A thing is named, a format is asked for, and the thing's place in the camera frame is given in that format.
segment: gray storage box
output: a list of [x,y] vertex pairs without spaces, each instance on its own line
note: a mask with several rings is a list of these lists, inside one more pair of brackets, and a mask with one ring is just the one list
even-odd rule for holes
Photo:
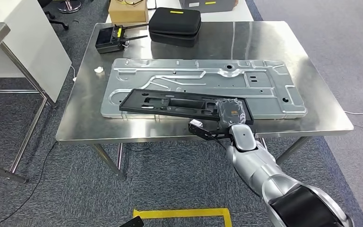
[[235,0],[179,0],[179,1],[182,9],[198,10],[201,13],[232,11],[236,3]]

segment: metal table leg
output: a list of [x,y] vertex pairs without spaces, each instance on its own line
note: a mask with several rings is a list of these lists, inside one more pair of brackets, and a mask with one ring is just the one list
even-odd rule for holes
[[21,61],[15,56],[15,54],[9,49],[5,43],[1,43],[0,48],[10,58],[10,60],[16,65],[16,67],[22,72],[25,78],[30,82],[33,87],[40,92],[42,97],[47,98],[47,102],[52,108],[56,107],[56,103],[48,96],[44,89],[38,84],[27,68],[21,63]]
[[46,105],[48,103],[52,108],[56,107],[56,103],[48,96],[48,94],[44,91],[44,89],[38,84],[38,82],[34,79],[34,77],[31,75],[31,73],[28,71],[28,69],[23,65],[23,63],[14,55],[14,53],[9,49],[9,47],[2,42],[0,44],[0,48],[3,50],[3,52],[10,58],[10,60],[16,65],[16,67],[22,72],[22,74],[25,76],[25,78],[30,82],[30,84],[35,88],[35,90],[0,90],[0,94],[30,94],[30,93],[40,93],[40,95],[43,97],[43,101],[38,108],[37,113],[35,114],[35,117],[33,119],[33,122],[31,123],[30,128],[27,131],[27,134],[20,146],[20,149],[16,155],[16,158],[12,164],[12,167],[10,168],[10,171],[7,171],[0,167],[0,175],[8,177],[9,179],[12,179],[14,181],[20,182],[20,183],[26,183],[28,180],[25,178],[18,176],[14,174],[16,172],[16,169],[18,167],[18,164],[24,154],[24,151],[26,149],[26,146],[33,135],[35,126],[38,123],[38,120],[41,116],[41,113]]
[[300,149],[307,141],[311,139],[311,136],[300,137],[292,146],[289,147],[280,157],[276,159],[276,163],[280,165],[286,159],[288,159],[296,150]]
[[268,148],[267,148],[267,144],[265,143],[265,139],[263,138],[263,137],[261,137],[260,139],[259,139],[259,142],[264,146],[264,148],[266,149],[266,150],[268,150]]
[[116,166],[112,159],[109,157],[109,155],[105,152],[105,150],[101,147],[100,144],[92,144],[95,151],[98,153],[99,157],[109,166],[109,168],[115,172],[115,174],[121,179],[126,179],[126,176],[120,171],[120,164],[121,164],[121,155],[123,150],[123,144],[119,144],[118,147],[118,158],[117,158],[117,164]]
[[11,173],[10,171],[6,171],[0,167],[0,175],[9,178],[10,180],[17,181],[19,183],[27,183],[28,180],[24,177],[18,176],[16,174]]
[[40,108],[38,108],[37,114],[35,114],[33,122],[31,123],[31,126],[27,131],[26,137],[24,137],[23,142],[21,143],[20,149],[15,158],[15,161],[13,162],[12,167],[10,168],[10,172],[13,174],[16,172],[17,166],[21,160],[21,157],[24,154],[28,141],[30,140],[31,136],[33,135],[35,126],[37,125],[38,120],[40,119],[40,116],[43,112],[43,108],[45,107],[46,101],[47,101],[47,98],[44,97],[43,102],[41,103]]

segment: stainless steel table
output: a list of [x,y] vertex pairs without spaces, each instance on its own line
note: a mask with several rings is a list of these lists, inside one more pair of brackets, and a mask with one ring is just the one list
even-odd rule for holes
[[10,28],[3,22],[0,22],[0,48],[3,50],[3,52],[12,60],[12,62],[17,66],[17,68],[23,73],[25,78],[30,82],[31,85],[35,88],[35,90],[0,90],[0,94],[40,94],[43,97],[43,101],[40,105],[40,107],[37,110],[37,113],[35,114],[35,117],[31,123],[30,128],[28,129],[26,133],[26,137],[23,139],[23,142],[20,146],[20,149],[16,155],[15,160],[13,161],[12,167],[9,171],[3,169],[0,167],[0,175],[5,176],[11,180],[25,183],[27,182],[27,179],[24,177],[21,177],[19,175],[16,175],[15,172],[17,170],[17,167],[20,163],[20,160],[23,156],[23,153],[26,149],[26,146],[28,144],[28,141],[30,140],[34,128],[37,125],[37,122],[41,116],[41,113],[43,111],[43,108],[48,103],[52,107],[55,107],[55,102],[51,100],[51,98],[46,94],[44,89],[41,88],[41,86],[38,84],[38,82],[33,78],[31,73],[26,69],[26,67],[21,63],[21,61],[14,55],[14,53],[9,49],[9,47],[5,44],[4,38],[7,34],[9,34]]
[[[188,132],[188,120],[108,119],[100,108],[111,64],[116,58],[141,59],[238,59],[284,61],[294,84],[304,100],[308,113],[294,120],[257,120],[254,128],[261,137],[300,137],[281,157],[280,163],[312,136],[341,135],[353,125],[310,61],[307,53],[285,22],[205,22],[194,48],[152,42],[149,37],[130,41],[123,52],[99,54],[95,41],[101,28],[97,24],[91,35],[76,83],[60,123],[56,140],[67,144],[91,144],[109,167],[121,177],[119,170],[122,143],[164,140],[195,140]],[[147,30],[127,30],[133,37]],[[104,72],[94,69],[102,66]],[[100,143],[120,143],[115,165]]]

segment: silver robot arm segment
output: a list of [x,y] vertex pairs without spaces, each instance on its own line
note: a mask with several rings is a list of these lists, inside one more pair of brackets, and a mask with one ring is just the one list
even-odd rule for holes
[[354,227],[324,191],[286,175],[248,125],[234,124],[229,133],[232,145],[227,157],[242,180],[263,199],[275,227]]

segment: floor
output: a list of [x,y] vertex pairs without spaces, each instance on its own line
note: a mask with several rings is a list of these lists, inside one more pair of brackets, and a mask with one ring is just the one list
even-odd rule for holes
[[[363,112],[363,1],[254,0],[264,20],[285,20],[344,110]],[[363,115],[326,137],[363,210]]]

